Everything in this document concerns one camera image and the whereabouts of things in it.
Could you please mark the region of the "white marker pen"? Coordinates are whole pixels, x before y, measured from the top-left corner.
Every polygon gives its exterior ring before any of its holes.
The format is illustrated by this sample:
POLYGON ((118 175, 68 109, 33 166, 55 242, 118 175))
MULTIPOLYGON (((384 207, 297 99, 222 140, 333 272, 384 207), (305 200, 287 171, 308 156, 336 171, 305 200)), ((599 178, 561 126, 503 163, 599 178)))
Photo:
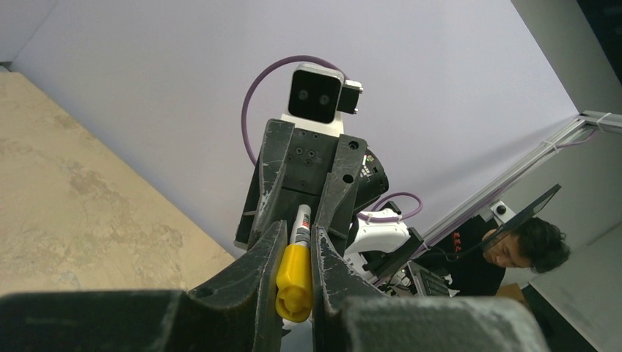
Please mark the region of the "white marker pen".
POLYGON ((291 229, 289 244, 308 247, 310 244, 311 208, 300 205, 291 229))

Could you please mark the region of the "yellow marker cap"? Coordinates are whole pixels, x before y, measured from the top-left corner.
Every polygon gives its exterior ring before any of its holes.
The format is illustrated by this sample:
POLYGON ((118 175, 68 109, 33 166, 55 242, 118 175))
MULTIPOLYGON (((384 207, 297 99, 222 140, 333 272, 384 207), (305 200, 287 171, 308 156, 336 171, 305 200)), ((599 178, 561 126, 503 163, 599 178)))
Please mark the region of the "yellow marker cap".
POLYGON ((276 277, 275 309, 284 319, 302 323, 313 307, 310 250, 303 244, 285 248, 276 277))

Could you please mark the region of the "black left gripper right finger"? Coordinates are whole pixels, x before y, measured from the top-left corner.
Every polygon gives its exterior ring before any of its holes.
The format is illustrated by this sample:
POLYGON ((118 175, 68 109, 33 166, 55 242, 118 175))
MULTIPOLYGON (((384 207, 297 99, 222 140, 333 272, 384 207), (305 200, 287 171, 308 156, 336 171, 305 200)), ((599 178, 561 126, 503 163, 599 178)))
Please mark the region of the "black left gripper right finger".
POLYGON ((360 313, 387 296, 363 279, 337 252, 324 227, 311 232, 314 351, 355 351, 360 313))

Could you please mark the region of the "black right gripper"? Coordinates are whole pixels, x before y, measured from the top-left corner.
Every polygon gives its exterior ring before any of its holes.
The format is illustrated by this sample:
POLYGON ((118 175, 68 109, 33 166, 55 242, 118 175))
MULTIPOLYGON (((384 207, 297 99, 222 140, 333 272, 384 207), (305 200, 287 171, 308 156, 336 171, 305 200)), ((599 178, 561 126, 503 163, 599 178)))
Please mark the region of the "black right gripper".
POLYGON ((364 139, 327 136, 270 119, 246 196, 234 244, 250 250, 277 220, 278 198, 319 199, 313 251, 330 243, 345 251, 354 217, 364 139))

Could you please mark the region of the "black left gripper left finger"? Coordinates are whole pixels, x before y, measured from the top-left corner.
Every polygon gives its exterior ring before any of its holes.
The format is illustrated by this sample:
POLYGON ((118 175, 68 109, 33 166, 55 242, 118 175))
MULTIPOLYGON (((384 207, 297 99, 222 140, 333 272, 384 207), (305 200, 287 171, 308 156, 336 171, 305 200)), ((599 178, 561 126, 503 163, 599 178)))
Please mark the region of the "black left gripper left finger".
POLYGON ((286 221, 275 221, 246 254, 189 291, 191 351, 280 350, 276 275, 287 230, 286 221))

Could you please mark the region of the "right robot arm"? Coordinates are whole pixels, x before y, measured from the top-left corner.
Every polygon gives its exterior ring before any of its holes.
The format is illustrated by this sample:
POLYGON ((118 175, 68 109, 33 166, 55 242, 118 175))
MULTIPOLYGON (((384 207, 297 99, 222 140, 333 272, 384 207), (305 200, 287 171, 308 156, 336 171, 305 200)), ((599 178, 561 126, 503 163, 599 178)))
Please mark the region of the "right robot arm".
POLYGON ((418 249, 422 238, 387 199, 388 179, 364 140, 329 136, 271 119, 235 235, 235 245, 251 249, 275 221, 293 223, 300 205, 318 217, 322 201, 330 205, 323 225, 339 254, 359 257, 355 268, 366 278, 395 273, 418 249))

